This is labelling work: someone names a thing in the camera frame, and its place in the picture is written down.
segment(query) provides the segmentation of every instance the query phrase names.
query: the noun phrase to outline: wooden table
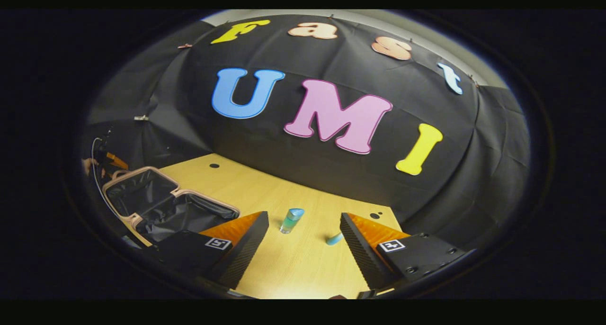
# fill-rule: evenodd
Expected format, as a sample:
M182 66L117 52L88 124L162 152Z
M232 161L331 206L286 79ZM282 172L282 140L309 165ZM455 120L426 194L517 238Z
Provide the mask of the wooden table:
M340 214L350 212L402 230L391 208L332 195L282 180L217 154L162 168L181 189L199 191L240 209L241 216L266 210L269 229L235 292L259 299L355 299L368 291L347 243L326 240L339 234ZM305 215L290 234L280 225L290 208Z

